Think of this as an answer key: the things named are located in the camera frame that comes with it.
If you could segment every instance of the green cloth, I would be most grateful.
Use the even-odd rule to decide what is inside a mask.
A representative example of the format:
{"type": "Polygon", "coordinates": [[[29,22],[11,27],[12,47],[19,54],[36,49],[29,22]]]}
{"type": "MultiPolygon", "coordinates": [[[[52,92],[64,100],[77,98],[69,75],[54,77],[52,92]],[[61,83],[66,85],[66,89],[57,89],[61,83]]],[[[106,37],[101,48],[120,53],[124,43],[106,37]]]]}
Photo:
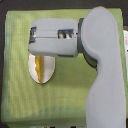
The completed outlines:
{"type": "MultiPolygon", "coordinates": [[[[126,98],[128,86],[120,9],[109,9],[119,30],[126,98]]],[[[56,68],[46,84],[34,82],[28,70],[28,42],[31,22],[38,18],[70,18],[79,21],[89,9],[9,11],[5,22],[4,77],[2,88],[2,122],[10,126],[85,125],[88,91],[97,73],[77,58],[56,58],[56,68]]]]}

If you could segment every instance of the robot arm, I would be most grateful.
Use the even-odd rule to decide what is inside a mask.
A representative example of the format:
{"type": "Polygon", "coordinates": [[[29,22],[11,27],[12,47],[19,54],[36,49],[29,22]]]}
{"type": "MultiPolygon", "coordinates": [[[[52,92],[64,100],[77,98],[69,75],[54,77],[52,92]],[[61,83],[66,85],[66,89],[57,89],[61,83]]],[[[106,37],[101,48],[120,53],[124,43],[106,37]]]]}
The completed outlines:
{"type": "Polygon", "coordinates": [[[113,15],[103,7],[92,9],[79,26],[80,35],[75,20],[38,19],[31,27],[28,48],[32,54],[76,57],[83,51],[88,63],[97,68],[86,101],[87,128],[125,128],[123,71],[113,15]]]}

